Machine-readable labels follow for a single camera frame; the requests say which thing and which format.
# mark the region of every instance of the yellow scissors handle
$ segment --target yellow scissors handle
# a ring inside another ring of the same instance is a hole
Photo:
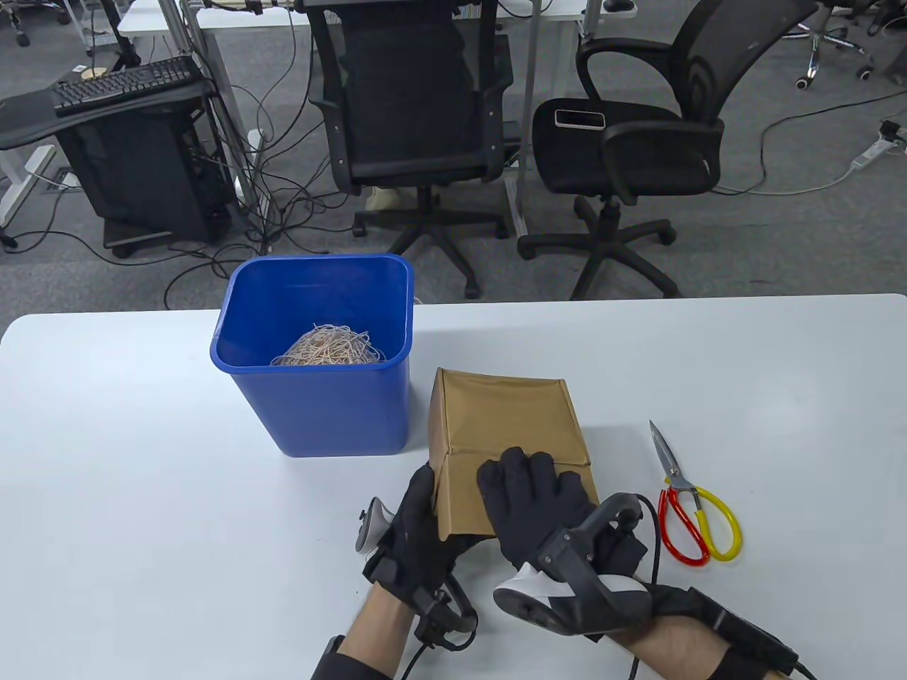
[[[720,552],[718,548],[715,547],[715,541],[712,539],[712,529],[708,525],[706,512],[704,510],[696,511],[696,520],[699,523],[699,531],[706,542],[708,553],[719,562],[729,562],[739,555],[740,550],[743,549],[743,532],[740,530],[740,523],[736,520],[731,509],[725,505],[724,501],[718,496],[711,491],[706,491],[702,487],[696,487],[696,490],[699,492],[700,497],[706,499],[718,508],[718,511],[724,515],[725,520],[727,520],[727,523],[730,525],[732,536],[730,550],[727,552]]]

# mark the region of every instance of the blue plastic bin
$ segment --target blue plastic bin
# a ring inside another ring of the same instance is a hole
[[[211,360],[288,456],[397,453],[409,433],[413,268],[396,255],[260,257],[230,278]],[[313,325],[368,331],[387,361],[272,366]]]

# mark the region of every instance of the gloved hand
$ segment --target gloved hand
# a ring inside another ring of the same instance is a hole
[[[488,519],[501,542],[501,553],[516,567],[535,559],[545,540],[562,527],[578,527],[595,510],[576,472],[554,470],[548,453],[527,457],[520,448],[487,461],[477,481]],[[592,566],[599,574],[632,576],[646,547],[633,536],[608,526],[596,538]]]
[[[482,537],[452,536],[438,539],[438,519],[432,512],[434,471],[428,464],[415,471],[400,501],[390,528],[378,541],[378,550],[363,571],[401,602],[414,606],[413,594],[421,586],[434,593],[454,569],[456,559]],[[375,568],[382,558],[395,563],[392,573]]]

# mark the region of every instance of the cardboard box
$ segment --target cardboard box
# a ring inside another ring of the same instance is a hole
[[[475,475],[482,463],[500,459],[512,446],[527,455],[550,453],[558,473],[577,472],[598,503],[589,451],[564,381],[439,368],[428,413],[428,450],[441,539],[494,535]]]

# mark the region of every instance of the computer tower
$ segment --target computer tower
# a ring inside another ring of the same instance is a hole
[[[229,228],[236,195],[211,121],[208,101],[194,97],[57,133],[116,257],[161,242],[210,243]]]

